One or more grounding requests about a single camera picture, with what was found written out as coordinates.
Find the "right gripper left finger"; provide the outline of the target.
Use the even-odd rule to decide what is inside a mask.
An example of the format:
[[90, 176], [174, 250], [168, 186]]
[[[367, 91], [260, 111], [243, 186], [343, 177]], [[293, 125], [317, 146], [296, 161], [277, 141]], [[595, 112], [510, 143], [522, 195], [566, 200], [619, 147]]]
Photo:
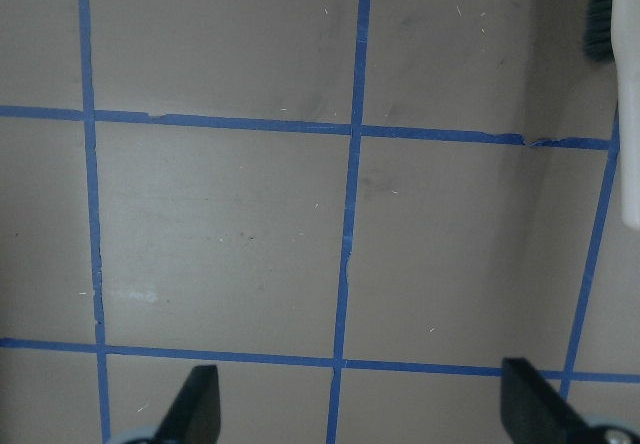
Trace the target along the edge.
[[124, 431], [112, 436], [108, 443], [217, 443], [221, 427], [218, 368], [199, 365], [191, 369], [157, 426]]

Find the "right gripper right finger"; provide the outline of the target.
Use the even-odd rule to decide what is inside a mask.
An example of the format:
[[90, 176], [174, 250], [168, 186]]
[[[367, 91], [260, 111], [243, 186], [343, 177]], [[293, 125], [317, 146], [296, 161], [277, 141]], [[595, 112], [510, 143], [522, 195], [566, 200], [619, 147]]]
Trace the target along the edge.
[[502, 360], [501, 424], [515, 444], [639, 441], [629, 427], [583, 419], [525, 358]]

